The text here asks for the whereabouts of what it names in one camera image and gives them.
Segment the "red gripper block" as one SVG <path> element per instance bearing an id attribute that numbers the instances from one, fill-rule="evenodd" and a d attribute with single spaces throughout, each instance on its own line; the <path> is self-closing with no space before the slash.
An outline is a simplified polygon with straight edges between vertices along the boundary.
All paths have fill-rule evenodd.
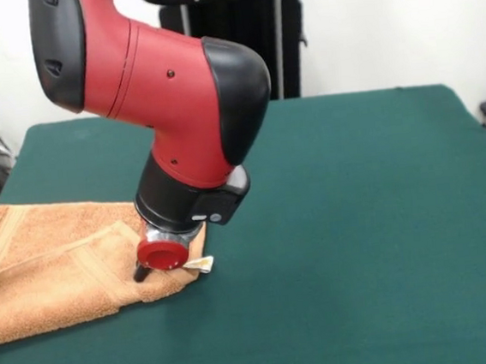
<path id="1" fill-rule="evenodd" d="M 134 272 L 136 283 L 143 282 L 152 270 L 174 270 L 189 260 L 189 248 L 179 242 L 142 240 L 137 246 L 137 265 Z"/>

